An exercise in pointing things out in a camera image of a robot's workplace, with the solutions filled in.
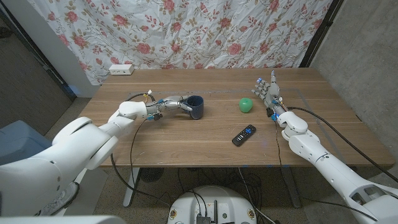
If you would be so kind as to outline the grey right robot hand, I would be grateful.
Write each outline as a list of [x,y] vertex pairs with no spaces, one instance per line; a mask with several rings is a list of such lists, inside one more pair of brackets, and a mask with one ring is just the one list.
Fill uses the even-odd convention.
[[267,116],[273,121],[277,121],[277,118],[282,113],[287,112],[288,109],[283,104],[279,86],[276,84],[275,71],[271,71],[270,83],[266,82],[265,79],[261,77],[259,77],[256,82],[255,89],[251,91],[263,101],[266,106]]

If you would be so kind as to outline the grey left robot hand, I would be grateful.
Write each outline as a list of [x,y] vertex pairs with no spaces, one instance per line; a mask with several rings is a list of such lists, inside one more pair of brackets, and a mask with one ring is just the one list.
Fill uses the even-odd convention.
[[159,101],[146,103],[147,116],[158,120],[163,117],[162,112],[164,111],[182,109],[191,112],[193,108],[185,103],[189,97],[190,95],[168,96]]

